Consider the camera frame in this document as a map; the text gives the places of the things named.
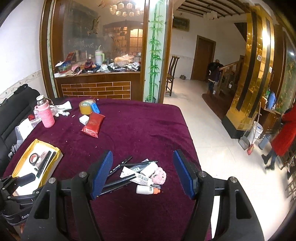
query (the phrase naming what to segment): red coat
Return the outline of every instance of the red coat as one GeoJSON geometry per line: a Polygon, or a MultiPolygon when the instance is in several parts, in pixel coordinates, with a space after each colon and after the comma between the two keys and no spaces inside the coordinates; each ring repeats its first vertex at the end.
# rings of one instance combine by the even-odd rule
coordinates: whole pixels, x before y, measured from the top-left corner
{"type": "Polygon", "coordinates": [[[271,142],[272,149],[279,156],[283,156],[287,152],[296,135],[296,104],[290,112],[283,115],[282,120],[285,124],[271,142]]]}

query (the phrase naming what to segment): gold pillar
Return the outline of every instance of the gold pillar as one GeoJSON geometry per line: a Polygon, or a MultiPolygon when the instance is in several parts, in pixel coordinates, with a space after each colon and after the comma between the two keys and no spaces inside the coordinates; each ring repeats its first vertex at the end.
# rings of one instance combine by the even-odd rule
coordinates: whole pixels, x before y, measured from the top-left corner
{"type": "Polygon", "coordinates": [[[240,138],[257,114],[274,61],[273,21],[260,5],[250,9],[244,65],[233,102],[222,120],[232,138],[240,138]]]}

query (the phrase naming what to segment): white bucket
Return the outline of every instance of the white bucket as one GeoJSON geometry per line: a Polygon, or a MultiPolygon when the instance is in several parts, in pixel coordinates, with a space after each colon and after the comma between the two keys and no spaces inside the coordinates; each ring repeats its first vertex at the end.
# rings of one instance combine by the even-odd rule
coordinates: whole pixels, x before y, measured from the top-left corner
{"type": "Polygon", "coordinates": [[[259,123],[257,125],[257,130],[256,130],[256,124],[257,124],[257,122],[254,121],[253,128],[251,129],[251,131],[250,131],[250,133],[249,133],[249,135],[247,137],[247,139],[249,140],[250,144],[252,144],[254,133],[255,133],[255,138],[254,138],[253,143],[255,142],[256,139],[259,139],[260,135],[263,132],[263,127],[259,123]]]}

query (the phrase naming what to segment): framed picture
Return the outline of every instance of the framed picture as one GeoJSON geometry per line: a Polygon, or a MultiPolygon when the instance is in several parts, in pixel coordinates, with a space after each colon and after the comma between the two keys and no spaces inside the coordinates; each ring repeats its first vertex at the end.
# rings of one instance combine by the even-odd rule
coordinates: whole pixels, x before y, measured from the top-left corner
{"type": "Polygon", "coordinates": [[[190,20],[187,18],[179,18],[174,16],[173,28],[189,32],[189,22],[190,20]]]}

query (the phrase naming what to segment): brick pattern panel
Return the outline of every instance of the brick pattern panel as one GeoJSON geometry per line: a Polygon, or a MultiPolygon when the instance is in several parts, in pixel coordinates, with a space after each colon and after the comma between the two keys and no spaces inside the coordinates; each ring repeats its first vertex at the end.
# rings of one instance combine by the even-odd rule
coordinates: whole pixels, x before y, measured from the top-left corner
{"type": "Polygon", "coordinates": [[[63,95],[91,96],[109,99],[131,99],[131,82],[105,82],[90,84],[62,84],[63,95]]]}

